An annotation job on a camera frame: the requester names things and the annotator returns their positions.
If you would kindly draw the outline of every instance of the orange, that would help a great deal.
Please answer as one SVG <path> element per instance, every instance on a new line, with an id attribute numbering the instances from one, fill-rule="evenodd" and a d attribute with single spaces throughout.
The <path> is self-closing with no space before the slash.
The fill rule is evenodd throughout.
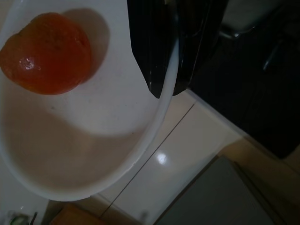
<path id="1" fill-rule="evenodd" d="M 35 17 L 0 51 L 0 67 L 13 82 L 39 94 L 75 88 L 89 76 L 90 43 L 84 31 L 57 13 Z"/>

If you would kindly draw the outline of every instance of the black object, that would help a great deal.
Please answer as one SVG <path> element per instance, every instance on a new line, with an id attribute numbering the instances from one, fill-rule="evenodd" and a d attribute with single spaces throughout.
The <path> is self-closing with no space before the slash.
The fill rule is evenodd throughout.
<path id="1" fill-rule="evenodd" d="M 133 55 L 150 92 L 160 97 L 178 19 L 179 70 L 174 95 L 184 91 L 218 38 L 227 0 L 176 0 L 178 18 L 164 0 L 127 0 Z"/>
<path id="2" fill-rule="evenodd" d="M 279 158 L 300 144 L 300 51 L 294 40 L 282 35 L 290 15 L 299 12 L 300 6 L 285 7 L 237 40 L 221 37 L 214 56 L 190 85 L 194 93 Z M 278 38 L 284 42 L 264 71 Z"/>

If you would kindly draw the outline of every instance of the tile grout line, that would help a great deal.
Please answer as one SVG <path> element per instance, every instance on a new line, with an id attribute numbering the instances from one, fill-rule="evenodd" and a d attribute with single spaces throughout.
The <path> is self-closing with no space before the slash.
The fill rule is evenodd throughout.
<path id="1" fill-rule="evenodd" d="M 115 197 L 115 199 L 111 202 L 111 204 L 107 207 L 107 209 L 99 216 L 99 218 L 102 218 L 102 216 L 110 209 L 112 204 L 117 200 L 117 198 L 122 194 L 122 192 L 127 188 L 127 186 L 130 184 L 130 182 L 137 176 L 137 174 L 141 171 L 141 169 L 146 165 L 146 163 L 152 158 L 152 156 L 155 154 L 155 152 L 159 149 L 159 147 L 165 142 L 165 140 L 170 136 L 170 134 L 173 132 L 173 130 L 180 124 L 180 122 L 185 118 L 185 116 L 188 114 L 188 112 L 194 107 L 195 103 L 188 109 L 188 111 L 183 115 L 183 117 L 178 121 L 178 123 L 173 127 L 173 129 L 168 133 L 168 135 L 163 139 L 163 141 L 159 144 L 159 146 L 155 149 L 155 151 L 149 156 L 149 158 L 146 160 L 146 162 L 141 166 L 141 168 L 136 172 L 136 174 L 130 179 L 130 181 L 126 184 L 126 186 L 120 191 L 120 193 Z"/>

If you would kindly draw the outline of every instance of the black mat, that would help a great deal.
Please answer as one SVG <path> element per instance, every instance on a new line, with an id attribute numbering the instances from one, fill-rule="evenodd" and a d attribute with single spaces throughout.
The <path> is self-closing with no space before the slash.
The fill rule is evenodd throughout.
<path id="1" fill-rule="evenodd" d="M 267 73 L 263 64 L 278 43 L 288 15 L 290 8 L 238 40 L 220 38 L 211 59 L 190 85 L 194 93 L 280 158 L 300 144 L 300 52 L 294 40 L 285 38 Z"/>

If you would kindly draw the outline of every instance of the white plastic bowl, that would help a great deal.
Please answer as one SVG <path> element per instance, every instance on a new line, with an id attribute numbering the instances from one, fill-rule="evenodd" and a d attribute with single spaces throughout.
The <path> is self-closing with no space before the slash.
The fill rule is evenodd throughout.
<path id="1" fill-rule="evenodd" d="M 16 0 L 0 48 L 45 12 L 65 14 L 82 26 L 95 74 L 68 93 L 42 96 L 0 72 L 0 152 L 28 190 L 74 201 L 115 183 L 154 139 L 173 94 L 178 43 L 157 100 L 132 55 L 126 0 Z"/>

